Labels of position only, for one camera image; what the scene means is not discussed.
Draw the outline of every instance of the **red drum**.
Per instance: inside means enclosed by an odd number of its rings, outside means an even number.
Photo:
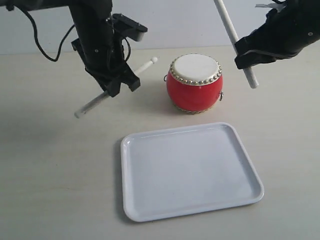
[[[222,67],[202,54],[186,54],[175,59],[166,76],[166,89],[179,109],[201,113],[210,109],[223,93]]]

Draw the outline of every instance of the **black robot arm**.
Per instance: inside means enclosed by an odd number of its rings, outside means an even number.
[[[115,97],[122,83],[131,91],[140,86],[127,64],[131,49],[125,57],[122,42],[140,41],[148,29],[122,14],[112,14],[112,0],[0,0],[0,6],[23,12],[69,7],[78,34],[72,47],[102,90]]]
[[[320,39],[320,0],[273,1],[279,8],[235,44],[238,69],[293,58]]]

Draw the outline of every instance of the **tray rim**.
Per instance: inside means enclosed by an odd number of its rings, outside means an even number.
[[[228,128],[230,128],[234,134],[234,136],[236,137],[236,140],[238,141],[244,155],[245,158],[247,160],[247,163],[249,164],[254,177],[260,187],[260,194],[255,197],[255,198],[251,198],[250,200],[244,200],[244,201],[239,201],[237,203],[226,203],[226,204],[222,204],[220,207],[216,207],[216,208],[211,208],[210,210],[203,210],[203,211],[198,211],[198,212],[193,212],[193,213],[186,213],[186,214],[180,214],[180,215],[171,215],[171,216],[167,216],[167,217],[144,217],[143,219],[135,216],[130,209],[128,208],[128,204],[127,204],[127,191],[126,191],[126,167],[125,167],[125,145],[126,142],[128,141],[128,139],[132,139],[134,136],[138,136],[138,135],[148,135],[148,134],[158,134],[158,133],[165,133],[168,131],[172,131],[175,130],[177,132],[179,132],[179,130],[182,129],[188,129],[188,128],[195,128],[195,127],[207,127],[207,126],[215,126],[215,125],[224,125]],[[212,123],[204,123],[204,124],[195,124],[195,125],[186,125],[186,126],[179,126],[179,127],[170,127],[170,128],[164,128],[164,129],[156,129],[156,130],[150,130],[150,131],[141,131],[141,132],[136,132],[136,133],[131,133],[128,134],[127,136],[125,136],[120,144],[120,157],[121,157],[121,180],[122,180],[122,205],[123,205],[123,210],[124,213],[126,214],[126,216],[137,223],[142,223],[142,222],[149,222],[149,221],[156,221],[156,220],[161,220],[161,219],[168,219],[168,218],[175,218],[175,217],[182,217],[182,216],[187,216],[187,215],[195,215],[195,214],[200,214],[200,213],[204,213],[204,212],[213,212],[213,211],[217,211],[217,210],[223,210],[223,209],[230,209],[230,208],[236,208],[236,207],[241,207],[241,206],[247,206],[247,205],[252,205],[255,204],[257,202],[259,202],[260,200],[262,200],[262,198],[265,195],[265,187],[264,184],[262,183],[262,180],[260,179],[258,172],[255,168],[255,166],[253,165],[253,162],[244,146],[244,144],[242,143],[240,136],[238,134],[238,132],[236,131],[236,129],[229,123],[227,122],[223,122],[223,121],[219,121],[219,122],[212,122]]]

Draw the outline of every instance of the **drum ring handle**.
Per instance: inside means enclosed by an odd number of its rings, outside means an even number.
[[[220,92],[220,100],[219,100],[219,101],[221,102],[223,98],[224,98],[224,92],[221,91],[221,92]]]

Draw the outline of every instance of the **drum base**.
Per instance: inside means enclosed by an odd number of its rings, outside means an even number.
[[[205,109],[205,110],[202,110],[202,111],[189,111],[189,110],[182,109],[181,107],[178,107],[173,101],[171,101],[171,102],[172,102],[172,104],[173,104],[177,109],[179,109],[180,111],[185,112],[185,113],[187,113],[187,114],[192,114],[192,115],[204,113],[204,112],[212,109],[212,108],[215,106],[215,104],[214,104],[214,105],[212,105],[211,107],[209,107],[209,108],[207,108],[207,109]]]

